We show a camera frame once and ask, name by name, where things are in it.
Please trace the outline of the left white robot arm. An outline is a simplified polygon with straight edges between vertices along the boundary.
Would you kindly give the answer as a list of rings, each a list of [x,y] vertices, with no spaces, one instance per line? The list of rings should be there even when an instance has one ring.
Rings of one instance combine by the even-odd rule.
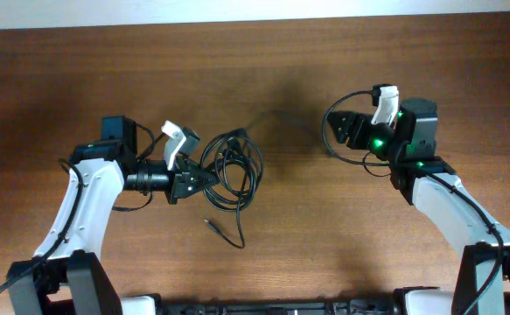
[[[218,184],[189,159],[199,137],[165,122],[161,160],[137,151],[140,124],[105,117],[99,140],[77,146],[66,166],[69,183],[54,223],[33,258],[10,266],[8,289],[16,314],[160,314],[157,294],[120,297],[101,266],[101,246],[123,191],[163,192],[172,205]]]

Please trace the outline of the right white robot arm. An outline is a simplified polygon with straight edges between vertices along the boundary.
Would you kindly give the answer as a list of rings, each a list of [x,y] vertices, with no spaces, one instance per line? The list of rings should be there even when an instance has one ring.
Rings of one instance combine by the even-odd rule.
[[[510,314],[510,229],[465,189],[436,155],[437,105],[407,99],[375,120],[331,106],[321,122],[340,144],[375,155],[394,188],[441,232],[460,257],[453,291],[409,287],[394,293],[393,314]]]

